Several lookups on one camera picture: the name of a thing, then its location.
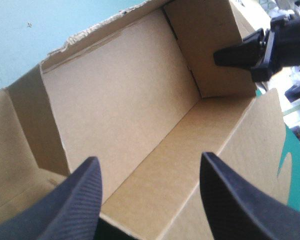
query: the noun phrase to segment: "box flap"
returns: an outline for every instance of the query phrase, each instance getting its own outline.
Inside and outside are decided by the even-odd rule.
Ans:
[[[201,96],[254,96],[249,71],[215,65],[215,51],[242,42],[228,0],[175,0],[164,7]]]
[[[0,90],[0,223],[30,207],[63,178],[38,168],[13,103]]]
[[[67,176],[66,154],[40,66],[37,65],[11,84],[7,91],[38,166]]]

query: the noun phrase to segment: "box side wall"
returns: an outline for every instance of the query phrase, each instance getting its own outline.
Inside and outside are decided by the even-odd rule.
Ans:
[[[272,91],[249,106],[224,146],[215,153],[261,191],[287,204],[292,170],[291,155],[287,156],[279,175],[277,174],[284,140],[285,125],[278,94]],[[197,181],[193,194],[158,239],[182,240],[191,236],[189,239],[213,240],[200,197],[199,176]]]
[[[273,89],[255,101],[219,156],[248,182],[286,204],[291,183],[290,157],[278,174],[285,138],[279,97]]]
[[[67,176],[59,131],[37,65],[7,88],[31,151],[40,168]]]
[[[43,81],[70,169],[98,156],[104,201],[200,99],[160,9]]]
[[[254,96],[249,71],[215,65],[215,51],[242,42],[228,0],[175,0],[164,7],[201,96]]]
[[[103,204],[102,214],[142,239],[160,239],[198,185],[202,151],[221,148],[251,100],[198,102]]]

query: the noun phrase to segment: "teal object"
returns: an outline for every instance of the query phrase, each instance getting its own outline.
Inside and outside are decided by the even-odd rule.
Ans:
[[[262,95],[260,90],[257,90],[255,94],[257,97]],[[294,133],[285,126],[285,141],[279,162],[278,174],[280,173],[288,153],[292,156],[292,169],[287,205],[300,212],[300,142]]]

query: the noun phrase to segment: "cardboard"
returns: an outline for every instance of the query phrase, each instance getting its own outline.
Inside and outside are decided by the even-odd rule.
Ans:
[[[69,170],[97,155],[104,201],[200,99],[160,9],[43,81]]]
[[[0,223],[22,212],[64,177],[39,169],[12,101],[0,90]]]
[[[102,226],[135,239],[212,239],[199,193],[204,151],[285,203],[291,159],[278,174],[276,91],[255,99],[249,72],[213,61],[254,29],[245,8],[145,1],[72,36],[0,90],[0,223],[89,156],[101,165]]]
[[[215,65],[215,51],[241,43],[229,1],[175,0],[164,6],[201,96],[253,96],[248,71]]]
[[[242,38],[258,29],[270,29],[271,18],[255,0],[231,0],[231,9]]]

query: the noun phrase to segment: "torn cardboard edge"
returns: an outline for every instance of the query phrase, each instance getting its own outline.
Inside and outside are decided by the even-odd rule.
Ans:
[[[69,37],[61,48],[50,52],[48,57],[41,62],[42,69],[49,69],[53,65],[65,61],[95,42],[101,41],[103,38],[162,7],[169,1],[171,0],[145,0]]]

